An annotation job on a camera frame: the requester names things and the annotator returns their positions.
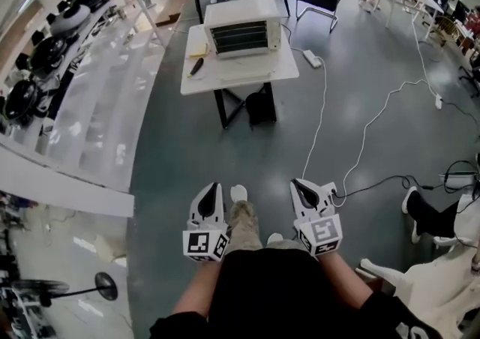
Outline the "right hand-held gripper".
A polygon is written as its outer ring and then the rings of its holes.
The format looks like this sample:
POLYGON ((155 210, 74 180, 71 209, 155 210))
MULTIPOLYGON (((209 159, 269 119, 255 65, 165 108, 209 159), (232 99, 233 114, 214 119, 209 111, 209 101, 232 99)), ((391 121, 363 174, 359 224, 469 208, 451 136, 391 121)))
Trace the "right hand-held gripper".
POLYGON ((341 246, 341 221, 335 207, 329 205, 327 190, 311 181, 293 179, 290 192, 298 217, 293 225, 309 254, 318 257, 336 251, 341 246), (322 211, 312 210, 324 206, 322 211))

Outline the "white marble table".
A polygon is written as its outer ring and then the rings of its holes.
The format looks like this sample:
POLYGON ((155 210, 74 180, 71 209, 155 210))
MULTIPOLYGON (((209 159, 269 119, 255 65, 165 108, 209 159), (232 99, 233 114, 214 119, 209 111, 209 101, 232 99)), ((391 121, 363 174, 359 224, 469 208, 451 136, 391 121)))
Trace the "white marble table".
POLYGON ((241 110, 245 108, 245 99, 239 97, 234 88, 243 86, 258 85, 257 92, 264 92, 270 98, 275 109, 275 99, 272 91, 272 83, 280 80, 290 80, 299 77, 299 70, 297 68, 296 60, 293 52, 287 42, 287 36, 282 31, 281 48, 277 52, 269 54, 257 54, 241 57, 233 57, 227 59, 218 58, 210 49, 209 54, 204 58, 205 67, 208 69, 206 78, 202 80, 189 80, 187 75, 190 73, 192 67, 195 65, 197 59, 186 58, 187 52, 190 51, 196 44, 208 43, 206 32, 203 25, 195 25, 189 28, 187 33, 187 46, 184 54, 184 64, 180 85, 181 95, 196 95, 206 92, 214 94, 217 111, 220 117, 222 128, 226 129, 230 123, 235 119, 241 110), (259 65, 270 66, 274 69, 274 73, 270 77, 263 79, 243 80, 238 82, 223 82, 218 78, 218 62, 228 59, 246 59, 251 61, 257 60, 259 65))

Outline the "black and white headset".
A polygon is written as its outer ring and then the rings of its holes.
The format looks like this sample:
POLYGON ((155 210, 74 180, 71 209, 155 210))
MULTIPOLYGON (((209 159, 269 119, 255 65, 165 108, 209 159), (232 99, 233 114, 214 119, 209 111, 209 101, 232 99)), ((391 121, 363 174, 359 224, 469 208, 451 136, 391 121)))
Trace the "black and white headset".
POLYGON ((91 16, 91 10, 83 4, 74 4, 72 7, 55 17, 50 25, 52 35, 61 35, 72 32, 81 26, 91 16))

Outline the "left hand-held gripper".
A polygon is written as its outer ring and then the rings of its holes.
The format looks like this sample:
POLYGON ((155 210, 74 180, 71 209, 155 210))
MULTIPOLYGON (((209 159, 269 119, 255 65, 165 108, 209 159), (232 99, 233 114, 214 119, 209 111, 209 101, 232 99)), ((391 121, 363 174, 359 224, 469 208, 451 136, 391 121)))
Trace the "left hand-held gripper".
MULTIPOLYGON (((224 192, 219 182, 204 187, 190 205, 193 219, 205 220, 214 214, 216 220, 223 220, 224 212, 224 192)), ((195 262, 220 262, 230 241, 227 229, 225 222, 189 220, 182 232, 184 256, 195 262)))

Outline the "white oven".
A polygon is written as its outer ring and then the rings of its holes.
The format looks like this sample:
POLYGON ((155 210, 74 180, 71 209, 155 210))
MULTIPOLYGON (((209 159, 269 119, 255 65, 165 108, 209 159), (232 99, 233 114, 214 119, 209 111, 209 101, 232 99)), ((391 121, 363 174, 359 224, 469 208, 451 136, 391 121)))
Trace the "white oven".
POLYGON ((271 53, 281 48, 281 15, 275 0, 210 4, 203 25, 210 47, 220 59, 271 53))

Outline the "person's black shirt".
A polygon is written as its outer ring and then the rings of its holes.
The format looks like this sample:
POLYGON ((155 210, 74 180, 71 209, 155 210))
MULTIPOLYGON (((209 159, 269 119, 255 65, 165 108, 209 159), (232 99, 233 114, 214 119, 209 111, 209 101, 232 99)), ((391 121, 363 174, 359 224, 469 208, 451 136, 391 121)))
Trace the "person's black shirt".
POLYGON ((172 312, 149 339, 443 339, 382 292, 350 307, 304 251, 237 250, 221 262, 208 317, 172 312))

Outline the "row of black round devices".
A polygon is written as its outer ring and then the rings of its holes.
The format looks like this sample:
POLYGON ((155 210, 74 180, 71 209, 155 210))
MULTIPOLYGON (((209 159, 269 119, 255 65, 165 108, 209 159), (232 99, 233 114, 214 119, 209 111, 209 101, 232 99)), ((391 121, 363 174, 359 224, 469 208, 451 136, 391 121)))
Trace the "row of black round devices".
POLYGON ((13 83, 8 94, 0 96, 0 118, 9 125, 27 128, 37 118, 48 115, 50 103, 61 88, 58 73, 68 52, 79 41, 80 32, 91 21, 92 15, 110 0, 67 0, 57 5, 58 14, 47 16, 49 35, 35 31, 31 36, 33 49, 21 52, 15 61, 15 69, 9 74, 13 83), (77 29, 60 35, 50 33, 50 25, 59 14, 73 5, 85 5, 91 16, 77 29))

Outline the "wooden platform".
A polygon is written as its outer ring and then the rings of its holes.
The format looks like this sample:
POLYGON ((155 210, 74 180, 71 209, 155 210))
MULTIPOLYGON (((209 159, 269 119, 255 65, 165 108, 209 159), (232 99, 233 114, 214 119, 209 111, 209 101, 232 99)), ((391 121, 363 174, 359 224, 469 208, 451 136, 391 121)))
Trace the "wooden platform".
POLYGON ((154 20, 157 27, 168 26, 173 23, 176 23, 179 20, 181 13, 160 13, 158 17, 154 20))

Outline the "glass oven door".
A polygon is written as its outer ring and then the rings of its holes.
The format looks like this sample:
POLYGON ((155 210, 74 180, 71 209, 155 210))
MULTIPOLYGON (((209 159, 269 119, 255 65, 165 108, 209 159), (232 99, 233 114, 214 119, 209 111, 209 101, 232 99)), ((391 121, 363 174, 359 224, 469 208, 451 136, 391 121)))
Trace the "glass oven door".
POLYGON ((217 63, 218 78, 223 82, 238 82, 243 80, 261 80, 270 77, 275 70, 270 66, 258 64, 257 60, 249 58, 234 58, 217 63))

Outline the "black floor fan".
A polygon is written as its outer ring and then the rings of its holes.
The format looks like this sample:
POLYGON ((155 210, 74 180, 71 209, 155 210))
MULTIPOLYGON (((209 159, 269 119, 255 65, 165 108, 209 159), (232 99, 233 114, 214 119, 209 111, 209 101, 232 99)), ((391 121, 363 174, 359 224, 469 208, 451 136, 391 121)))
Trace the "black floor fan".
POLYGON ((53 299, 81 296, 88 293, 99 293, 110 302, 119 296, 116 282, 106 272, 98 272, 94 276, 94 287, 70 291, 70 286, 59 280, 15 280, 11 288, 19 293, 37 296, 43 307, 50 307, 53 299))

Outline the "person's right forearm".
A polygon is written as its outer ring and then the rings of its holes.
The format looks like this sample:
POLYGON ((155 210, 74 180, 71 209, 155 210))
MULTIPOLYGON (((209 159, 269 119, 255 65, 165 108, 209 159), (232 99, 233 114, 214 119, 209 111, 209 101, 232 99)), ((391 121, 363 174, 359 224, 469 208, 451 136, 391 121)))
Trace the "person's right forearm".
POLYGON ((337 251, 319 255, 317 260, 340 298, 350 307, 360 309, 373 294, 337 251))

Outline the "person's left white shoe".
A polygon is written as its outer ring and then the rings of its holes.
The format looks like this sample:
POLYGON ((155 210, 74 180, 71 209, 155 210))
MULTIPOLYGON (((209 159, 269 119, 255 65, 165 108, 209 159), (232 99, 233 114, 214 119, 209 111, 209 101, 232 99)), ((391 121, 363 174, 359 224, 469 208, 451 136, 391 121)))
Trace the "person's left white shoe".
POLYGON ((234 185, 230 188, 230 196, 234 203, 248 201, 247 189, 241 184, 234 185))

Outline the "white shelving rack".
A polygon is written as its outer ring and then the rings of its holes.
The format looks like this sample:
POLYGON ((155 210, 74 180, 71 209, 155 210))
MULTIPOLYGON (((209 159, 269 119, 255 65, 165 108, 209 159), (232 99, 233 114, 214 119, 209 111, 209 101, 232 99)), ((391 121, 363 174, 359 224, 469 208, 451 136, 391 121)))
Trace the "white shelving rack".
MULTIPOLYGON (((0 96, 36 31, 67 0, 0 0, 0 96)), ((142 0, 110 0, 93 13, 58 70, 61 88, 48 115, 28 127, 0 118, 0 145, 57 173, 126 193, 140 128, 165 45, 142 0)))

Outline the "black bag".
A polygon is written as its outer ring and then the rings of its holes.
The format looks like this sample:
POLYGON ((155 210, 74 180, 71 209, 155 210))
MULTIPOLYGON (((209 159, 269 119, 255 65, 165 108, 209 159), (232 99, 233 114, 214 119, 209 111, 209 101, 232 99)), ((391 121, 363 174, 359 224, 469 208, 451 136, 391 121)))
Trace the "black bag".
POLYGON ((264 92, 255 92, 245 99, 250 126, 265 122, 276 122, 275 106, 271 98, 264 92))

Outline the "white cloth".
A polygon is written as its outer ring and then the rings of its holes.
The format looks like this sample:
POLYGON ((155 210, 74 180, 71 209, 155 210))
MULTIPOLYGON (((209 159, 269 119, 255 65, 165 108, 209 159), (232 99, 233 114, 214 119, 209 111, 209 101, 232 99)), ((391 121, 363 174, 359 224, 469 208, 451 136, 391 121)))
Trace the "white cloth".
POLYGON ((454 238, 433 237, 448 252, 405 272, 362 259, 356 271, 379 277, 420 320, 435 328, 442 339, 461 339, 460 324, 471 311, 480 311, 480 193, 459 199, 454 238))

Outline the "clear plate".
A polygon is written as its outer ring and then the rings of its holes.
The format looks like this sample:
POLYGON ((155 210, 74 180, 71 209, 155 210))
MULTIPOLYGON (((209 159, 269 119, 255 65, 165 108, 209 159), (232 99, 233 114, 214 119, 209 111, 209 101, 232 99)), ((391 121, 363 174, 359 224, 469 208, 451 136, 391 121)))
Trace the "clear plate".
POLYGON ((210 52, 209 44, 196 44, 190 51, 187 52, 186 59, 201 59, 205 58, 210 52))
POLYGON ((204 78, 206 78, 207 74, 208 74, 208 69, 205 67, 205 62, 202 66, 202 68, 197 72, 197 74, 195 76, 192 76, 192 77, 189 77, 187 75, 187 78, 189 80, 193 80, 193 81, 197 81, 197 80, 203 80, 204 78))

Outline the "person's left forearm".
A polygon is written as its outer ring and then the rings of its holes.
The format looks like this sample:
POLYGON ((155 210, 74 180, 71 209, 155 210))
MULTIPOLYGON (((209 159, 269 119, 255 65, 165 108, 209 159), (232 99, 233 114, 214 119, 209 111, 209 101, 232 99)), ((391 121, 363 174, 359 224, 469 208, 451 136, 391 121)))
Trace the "person's left forearm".
POLYGON ((173 314, 194 312, 207 318, 222 262, 202 262, 187 289, 175 304, 173 314))

